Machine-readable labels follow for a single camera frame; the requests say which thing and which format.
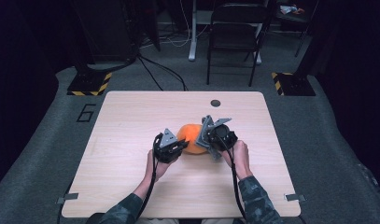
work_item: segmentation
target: camouflage sleeve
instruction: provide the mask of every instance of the camouflage sleeve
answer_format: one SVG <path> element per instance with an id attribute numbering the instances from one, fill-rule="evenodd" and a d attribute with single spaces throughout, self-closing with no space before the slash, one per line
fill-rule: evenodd
<path id="1" fill-rule="evenodd" d="M 137 220 L 143 201 L 131 193 L 114 207 L 110 208 L 100 220 L 100 224 L 132 224 Z"/>
<path id="2" fill-rule="evenodd" d="M 246 223 L 283 223 L 268 193 L 254 175 L 242 179 L 238 185 L 245 204 Z"/>

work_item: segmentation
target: black chair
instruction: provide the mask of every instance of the black chair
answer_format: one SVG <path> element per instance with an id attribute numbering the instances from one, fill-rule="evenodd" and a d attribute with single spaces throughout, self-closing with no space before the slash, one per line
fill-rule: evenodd
<path id="1" fill-rule="evenodd" d="M 303 46 L 303 41 L 308 33 L 315 12 L 317 11 L 318 3 L 319 0 L 271 0 L 270 2 L 273 11 L 273 19 L 291 25 L 292 27 L 295 27 L 295 30 L 301 31 L 301 41 L 295 52 L 295 57 L 298 56 L 300 49 Z M 296 5 L 297 8 L 303 9 L 303 12 L 300 12 L 299 14 L 293 12 L 283 14 L 280 11 L 281 6 L 291 7 L 293 5 Z"/>
<path id="2" fill-rule="evenodd" d="M 218 50 L 246 52 L 245 60 L 248 55 L 256 52 L 248 82 L 248 86 L 251 86 L 269 18 L 267 7 L 261 4 L 227 3 L 213 11 L 207 51 L 207 85 L 210 78 L 211 54 L 213 50 Z M 256 34 L 255 24 L 263 24 L 258 34 Z"/>

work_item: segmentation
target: orange ball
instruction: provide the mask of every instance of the orange ball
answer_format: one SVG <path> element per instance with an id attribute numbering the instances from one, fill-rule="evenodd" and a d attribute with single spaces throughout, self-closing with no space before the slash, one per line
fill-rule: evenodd
<path id="1" fill-rule="evenodd" d="M 207 152 L 206 148 L 199 147 L 195 144 L 196 137 L 198 137 L 201 129 L 201 124 L 186 124 L 180 128 L 176 135 L 177 140 L 180 141 L 186 139 L 186 141 L 189 141 L 189 145 L 183 150 L 184 152 L 187 152 L 189 154 L 202 154 Z"/>

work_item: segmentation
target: table top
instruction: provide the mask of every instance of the table top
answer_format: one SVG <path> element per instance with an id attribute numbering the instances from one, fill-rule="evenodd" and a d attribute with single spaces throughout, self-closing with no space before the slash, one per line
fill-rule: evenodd
<path id="1" fill-rule="evenodd" d="M 214 107 L 211 101 L 219 100 Z M 267 104 L 254 91 L 111 91 L 94 125 L 66 201 L 64 217 L 106 212 L 129 195 L 144 176 L 155 136 L 185 124 L 232 118 L 227 126 L 249 148 L 250 168 L 282 217 L 301 213 Z M 210 154 L 184 154 L 155 184 L 142 217 L 240 217 L 226 162 Z"/>

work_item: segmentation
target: dark background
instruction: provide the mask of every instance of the dark background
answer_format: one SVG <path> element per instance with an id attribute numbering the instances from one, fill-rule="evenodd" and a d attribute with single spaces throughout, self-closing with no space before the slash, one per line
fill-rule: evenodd
<path id="1" fill-rule="evenodd" d="M 343 137 L 380 185 L 380 1 L 343 2 L 340 23 L 321 43 L 331 48 L 317 59 L 324 63 L 316 75 Z M 0 180 L 53 101 L 55 74 L 73 65 L 59 37 L 62 18 L 71 21 L 84 61 L 93 63 L 68 0 L 0 1 Z"/>

